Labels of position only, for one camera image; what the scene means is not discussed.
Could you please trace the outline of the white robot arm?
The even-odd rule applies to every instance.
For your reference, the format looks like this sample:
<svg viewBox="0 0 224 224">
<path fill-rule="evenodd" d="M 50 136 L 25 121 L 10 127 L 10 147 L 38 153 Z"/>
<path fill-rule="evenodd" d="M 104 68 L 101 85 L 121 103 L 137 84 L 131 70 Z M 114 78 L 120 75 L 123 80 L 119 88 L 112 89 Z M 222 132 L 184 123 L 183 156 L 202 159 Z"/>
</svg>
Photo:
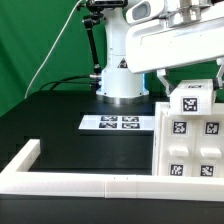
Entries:
<svg viewBox="0 0 224 224">
<path fill-rule="evenodd" d="M 107 64 L 97 96 L 112 103 L 148 95 L 144 75 L 224 57 L 224 0 L 87 0 L 87 30 L 104 22 Z"/>
</svg>

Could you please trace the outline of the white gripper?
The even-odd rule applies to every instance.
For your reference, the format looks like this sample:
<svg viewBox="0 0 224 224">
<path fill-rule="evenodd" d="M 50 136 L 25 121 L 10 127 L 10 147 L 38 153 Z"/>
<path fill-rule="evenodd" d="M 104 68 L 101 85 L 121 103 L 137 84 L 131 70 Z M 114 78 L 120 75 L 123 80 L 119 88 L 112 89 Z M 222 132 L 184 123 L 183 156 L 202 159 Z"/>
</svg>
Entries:
<svg viewBox="0 0 224 224">
<path fill-rule="evenodd" d="M 219 70 L 213 87 L 223 89 L 224 9 L 205 10 L 200 22 L 183 27 L 167 28 L 162 20 L 131 27 L 126 36 L 126 60 L 133 73 L 159 69 L 157 78 L 167 96 L 170 96 L 171 84 L 165 68 L 216 60 Z"/>
</svg>

